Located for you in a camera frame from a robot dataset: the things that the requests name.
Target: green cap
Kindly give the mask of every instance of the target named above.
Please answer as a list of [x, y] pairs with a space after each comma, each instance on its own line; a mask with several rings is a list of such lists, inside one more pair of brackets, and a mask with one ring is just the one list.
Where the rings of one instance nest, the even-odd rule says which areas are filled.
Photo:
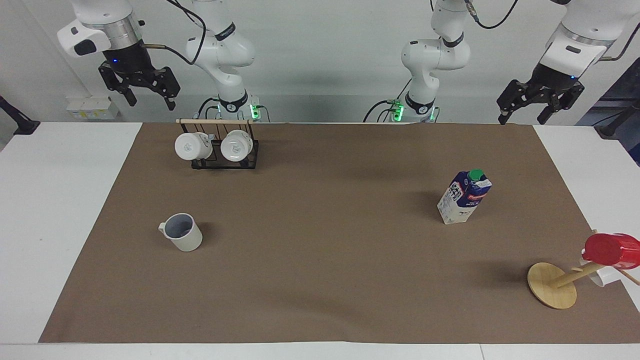
[[482, 171], [482, 169], [475, 168], [469, 172], [469, 179], [471, 179], [471, 181], [480, 181], [483, 175], [484, 171]]

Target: black band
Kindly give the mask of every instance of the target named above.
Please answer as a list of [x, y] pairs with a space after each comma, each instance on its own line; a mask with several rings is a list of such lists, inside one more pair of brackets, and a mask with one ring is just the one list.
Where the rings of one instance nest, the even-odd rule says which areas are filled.
[[236, 25], [232, 22], [231, 25], [220, 34], [216, 35], [217, 41], [222, 41], [228, 37], [230, 37], [236, 31]]
[[249, 100], [249, 94], [247, 94], [245, 90], [244, 96], [242, 96], [240, 100], [228, 102], [228, 101], [224, 101], [223, 99], [220, 99], [220, 104], [224, 106], [228, 112], [237, 113], [237, 111], [240, 110], [242, 105], [246, 104], [247, 100]]
[[442, 39], [442, 42], [444, 43], [444, 46], [446, 46], [446, 47], [456, 47], [456, 46], [458, 46], [458, 44], [460, 44], [460, 43], [462, 42], [462, 40], [464, 40], [464, 39], [465, 39], [465, 34], [464, 34], [464, 33], [462, 33], [462, 35], [460, 35], [460, 37], [459, 37], [457, 40], [453, 41], [453, 42], [448, 42], [448, 41], [446, 41], [446, 40], [444, 40], [444, 39]]
[[418, 115], [426, 115], [427, 113], [429, 113], [429, 110], [433, 107], [433, 104], [436, 102], [436, 100], [433, 99], [433, 101], [431, 101], [429, 104], [421, 104], [419, 102], [413, 101], [411, 97], [409, 97], [409, 93], [406, 93], [404, 100], [406, 101], [406, 104], [411, 109], [415, 110], [415, 113]]

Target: brown table mat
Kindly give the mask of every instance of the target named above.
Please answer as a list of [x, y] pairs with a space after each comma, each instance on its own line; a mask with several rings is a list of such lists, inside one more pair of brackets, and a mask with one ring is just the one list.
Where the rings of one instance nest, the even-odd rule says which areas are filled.
[[[591, 234], [532, 127], [254, 130], [257, 170], [191, 170], [178, 125], [144, 124], [40, 341], [640, 342], [619, 282], [578, 281], [565, 311], [529, 293], [529, 266], [568, 270]], [[443, 225], [476, 167], [492, 190]], [[192, 253], [157, 230], [178, 212], [204, 233]]]

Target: milk carton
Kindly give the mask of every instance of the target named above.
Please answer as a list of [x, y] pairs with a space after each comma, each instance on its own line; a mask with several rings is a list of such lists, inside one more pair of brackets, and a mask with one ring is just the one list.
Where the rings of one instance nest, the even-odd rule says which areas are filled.
[[491, 181], [478, 168], [459, 172], [438, 203], [444, 223], [466, 222], [491, 186]]

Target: round wooden base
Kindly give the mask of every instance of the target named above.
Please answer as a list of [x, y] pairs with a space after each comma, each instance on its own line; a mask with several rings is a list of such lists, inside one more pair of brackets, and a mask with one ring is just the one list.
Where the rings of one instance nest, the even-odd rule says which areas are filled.
[[575, 285], [569, 283], [554, 289], [547, 285], [551, 280], [564, 275], [564, 271], [549, 263], [537, 263], [530, 267], [527, 274], [529, 288], [538, 300], [554, 309], [568, 309], [575, 304], [578, 297]]

